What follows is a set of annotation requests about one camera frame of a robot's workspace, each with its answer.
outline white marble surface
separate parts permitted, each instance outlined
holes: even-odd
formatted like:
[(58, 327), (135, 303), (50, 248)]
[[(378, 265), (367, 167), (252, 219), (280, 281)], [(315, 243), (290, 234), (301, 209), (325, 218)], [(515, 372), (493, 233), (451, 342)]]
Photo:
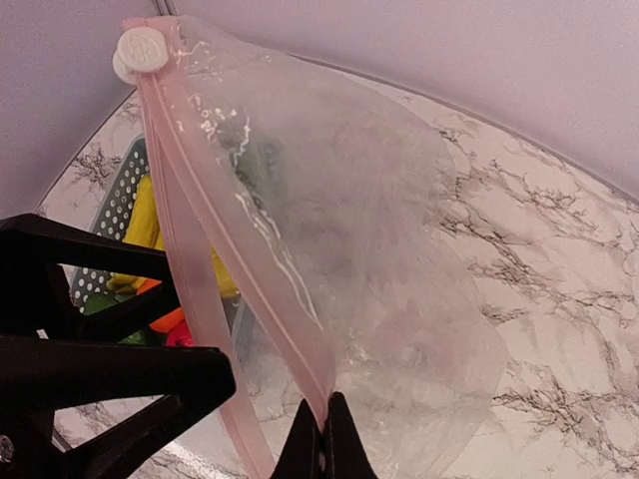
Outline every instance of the white marble surface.
[[(375, 88), (445, 139), (457, 180), (442, 237), (472, 273), (483, 313), (511, 355), (489, 420), (443, 477), (639, 478), (639, 209), (494, 127)], [(141, 133), (134, 98), (71, 164), (40, 212), (87, 229)], [(139, 404), (63, 411), (57, 425), (77, 444)], [(209, 428), (215, 423), (209, 418), (135, 477), (238, 477), (202, 459), (215, 447), (209, 444), (218, 437)]]

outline screw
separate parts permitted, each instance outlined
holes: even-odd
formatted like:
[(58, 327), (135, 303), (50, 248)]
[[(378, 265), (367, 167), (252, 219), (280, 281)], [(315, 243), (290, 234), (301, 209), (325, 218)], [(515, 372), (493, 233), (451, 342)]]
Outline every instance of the screw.
[(5, 435), (0, 435), (0, 463), (8, 464), (13, 460), (13, 442)]

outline plastic bag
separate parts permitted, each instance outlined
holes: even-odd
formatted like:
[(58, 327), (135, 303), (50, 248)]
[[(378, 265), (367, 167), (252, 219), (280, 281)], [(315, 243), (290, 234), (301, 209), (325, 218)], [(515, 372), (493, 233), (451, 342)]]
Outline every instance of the plastic bag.
[[(380, 478), (440, 475), (483, 421), (505, 353), (433, 235), (454, 178), (439, 135), (342, 75), (196, 19), (125, 24), (140, 26), (170, 54), (138, 74), (167, 255), (194, 341), (232, 359), (239, 391), (222, 417), (251, 477), (270, 476), (289, 424), (256, 410), (298, 386), (322, 425), (335, 383)], [(246, 376), (210, 294), (209, 244), (261, 326)]]

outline white plastic clip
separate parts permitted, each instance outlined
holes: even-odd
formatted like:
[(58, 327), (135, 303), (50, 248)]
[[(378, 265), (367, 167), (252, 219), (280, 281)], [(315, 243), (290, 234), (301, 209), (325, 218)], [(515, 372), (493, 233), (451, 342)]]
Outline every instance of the white plastic clip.
[(135, 73), (153, 73), (169, 62), (164, 35), (155, 28), (137, 27), (127, 30), (118, 40), (113, 56), (113, 70), (129, 85), (136, 85)]

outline red object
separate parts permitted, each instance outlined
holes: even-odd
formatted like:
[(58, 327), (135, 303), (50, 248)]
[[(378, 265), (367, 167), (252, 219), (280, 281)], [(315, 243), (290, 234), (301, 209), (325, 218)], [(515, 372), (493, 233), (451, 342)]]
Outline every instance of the red object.
[(189, 331), (186, 321), (182, 321), (169, 333), (167, 346), (172, 347), (193, 347), (193, 337)]

